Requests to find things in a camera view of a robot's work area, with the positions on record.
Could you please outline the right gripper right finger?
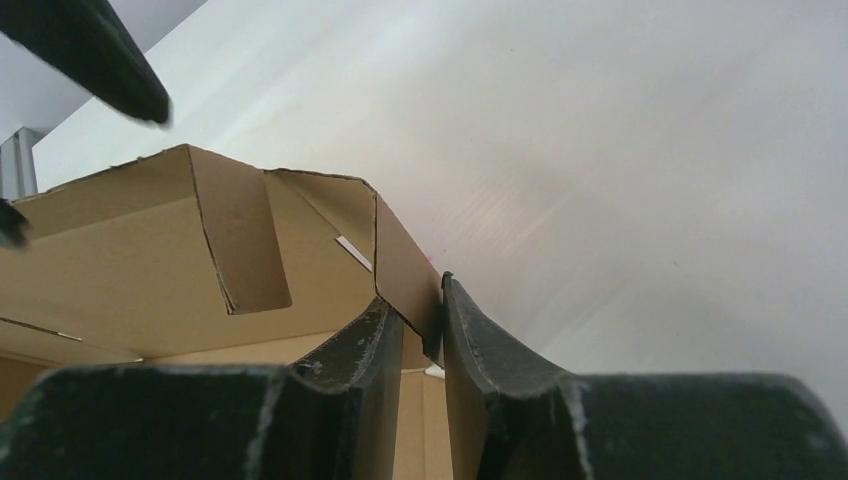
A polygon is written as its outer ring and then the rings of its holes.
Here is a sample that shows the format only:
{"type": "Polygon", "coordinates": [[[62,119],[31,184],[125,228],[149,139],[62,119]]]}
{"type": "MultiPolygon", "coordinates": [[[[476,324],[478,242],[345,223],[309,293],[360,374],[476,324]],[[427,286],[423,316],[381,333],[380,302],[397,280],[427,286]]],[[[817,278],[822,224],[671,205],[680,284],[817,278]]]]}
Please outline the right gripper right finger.
{"type": "Polygon", "coordinates": [[[576,478],[561,390],[573,373],[491,320],[450,272],[442,277],[442,305],[454,478],[576,478]]]}

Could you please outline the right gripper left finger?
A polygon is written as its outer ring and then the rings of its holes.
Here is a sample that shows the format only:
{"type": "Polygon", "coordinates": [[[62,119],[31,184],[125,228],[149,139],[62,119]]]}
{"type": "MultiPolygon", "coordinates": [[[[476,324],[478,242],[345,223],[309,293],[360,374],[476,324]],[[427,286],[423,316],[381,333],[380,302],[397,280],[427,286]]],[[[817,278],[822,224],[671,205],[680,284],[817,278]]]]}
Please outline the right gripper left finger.
{"type": "Polygon", "coordinates": [[[288,472],[295,479],[393,474],[404,323],[374,299],[293,367],[288,472]]]}

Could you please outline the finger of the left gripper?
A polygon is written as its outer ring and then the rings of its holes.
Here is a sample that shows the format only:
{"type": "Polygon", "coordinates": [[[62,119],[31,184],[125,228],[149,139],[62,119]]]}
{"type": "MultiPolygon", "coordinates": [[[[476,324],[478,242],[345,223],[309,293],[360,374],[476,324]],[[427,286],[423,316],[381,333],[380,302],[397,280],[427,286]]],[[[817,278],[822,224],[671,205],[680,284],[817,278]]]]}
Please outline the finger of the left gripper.
{"type": "Polygon", "coordinates": [[[1,247],[25,250],[28,247],[29,220],[7,199],[1,199],[1,247]]]}
{"type": "Polygon", "coordinates": [[[107,1],[3,1],[1,33],[114,110],[166,126],[165,86],[107,1]]]}

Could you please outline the brown cardboard box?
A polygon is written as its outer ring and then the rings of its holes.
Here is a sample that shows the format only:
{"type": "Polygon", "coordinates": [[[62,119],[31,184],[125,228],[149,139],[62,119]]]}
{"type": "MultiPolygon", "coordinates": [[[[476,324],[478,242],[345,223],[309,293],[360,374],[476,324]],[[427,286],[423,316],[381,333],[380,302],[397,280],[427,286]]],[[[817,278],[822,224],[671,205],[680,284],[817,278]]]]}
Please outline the brown cardboard box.
{"type": "Polygon", "coordinates": [[[295,479],[294,364],[403,320],[389,479],[449,479],[440,278],[355,177],[180,145],[22,199],[1,255],[5,479],[295,479]]]}

